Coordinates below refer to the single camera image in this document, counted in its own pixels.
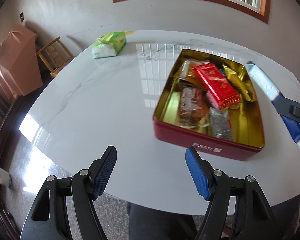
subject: chair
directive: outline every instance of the chair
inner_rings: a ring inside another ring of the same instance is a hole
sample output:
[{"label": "chair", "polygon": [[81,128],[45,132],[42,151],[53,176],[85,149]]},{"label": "chair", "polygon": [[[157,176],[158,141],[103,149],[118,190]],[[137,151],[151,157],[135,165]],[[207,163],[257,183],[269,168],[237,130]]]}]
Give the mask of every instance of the chair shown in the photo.
[{"label": "chair", "polygon": [[40,49],[36,56],[39,56],[43,63],[46,65],[50,71],[50,75],[55,77],[60,73],[60,71],[74,59],[72,53],[67,49],[67,47],[60,41],[60,37],[57,37],[55,40],[51,41],[49,44],[45,45]]}]

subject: metal screw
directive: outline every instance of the metal screw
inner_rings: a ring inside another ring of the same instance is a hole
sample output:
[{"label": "metal screw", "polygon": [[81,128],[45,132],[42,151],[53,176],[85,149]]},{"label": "metal screw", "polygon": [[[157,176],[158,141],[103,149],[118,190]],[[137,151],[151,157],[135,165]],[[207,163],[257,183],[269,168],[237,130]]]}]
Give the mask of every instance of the metal screw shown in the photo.
[{"label": "metal screw", "polygon": [[220,170],[215,170],[215,171],[213,172],[213,174],[216,175],[216,176],[221,176],[221,175],[222,175],[222,171],[220,171]]},{"label": "metal screw", "polygon": [[254,181],[255,181],[255,178],[252,177],[252,176],[248,176],[248,177],[247,177],[247,180],[250,181],[250,182],[254,182]]},{"label": "metal screw", "polygon": [[47,181],[52,181],[54,180],[54,175],[50,175],[49,177],[46,178]]},{"label": "metal screw", "polygon": [[89,173],[88,170],[81,170],[81,171],[80,171],[80,175],[81,175],[81,176],[85,176],[85,175],[87,175],[88,173]]}]

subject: white logo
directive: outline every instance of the white logo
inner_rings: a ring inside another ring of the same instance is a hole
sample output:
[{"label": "white logo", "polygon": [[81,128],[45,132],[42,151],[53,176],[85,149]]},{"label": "white logo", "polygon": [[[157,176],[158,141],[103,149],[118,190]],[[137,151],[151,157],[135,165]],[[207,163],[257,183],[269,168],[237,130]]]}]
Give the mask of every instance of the white logo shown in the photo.
[{"label": "white logo", "polygon": [[192,144],[192,146],[199,147],[199,148],[205,149],[205,150],[210,150],[210,151],[213,150],[216,153],[219,153],[219,152],[222,151],[222,149],[209,147],[209,146],[206,146],[206,145],[203,145],[203,144],[199,144],[199,143],[194,143],[194,144]]}]

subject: table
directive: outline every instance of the table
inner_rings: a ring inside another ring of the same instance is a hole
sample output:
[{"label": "table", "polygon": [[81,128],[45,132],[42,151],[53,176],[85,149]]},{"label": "table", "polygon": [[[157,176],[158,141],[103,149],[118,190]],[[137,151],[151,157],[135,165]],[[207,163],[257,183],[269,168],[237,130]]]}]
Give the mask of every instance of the table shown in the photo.
[{"label": "table", "polygon": [[[72,174],[88,168],[108,145],[117,163],[105,192],[145,207],[203,215],[201,197],[185,163],[185,148],[157,140],[152,114],[174,60],[183,48],[246,64],[252,60],[284,96],[300,102],[295,76],[250,49],[207,36],[136,31],[119,56],[94,60],[92,47],[78,55],[47,86],[20,126],[40,151]],[[253,175],[270,205],[300,194],[300,150],[271,102],[254,84],[266,145],[245,162],[199,153],[228,176]],[[234,213],[231,198],[228,214]]]}]

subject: pink cloth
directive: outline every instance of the pink cloth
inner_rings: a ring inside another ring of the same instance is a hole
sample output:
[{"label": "pink cloth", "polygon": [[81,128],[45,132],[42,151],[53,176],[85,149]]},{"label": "pink cloth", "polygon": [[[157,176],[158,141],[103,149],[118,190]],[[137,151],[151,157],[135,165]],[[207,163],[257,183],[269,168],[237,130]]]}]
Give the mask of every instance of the pink cloth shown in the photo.
[{"label": "pink cloth", "polygon": [[43,85],[35,56],[35,36],[17,25],[0,45],[0,85],[10,101]]}]

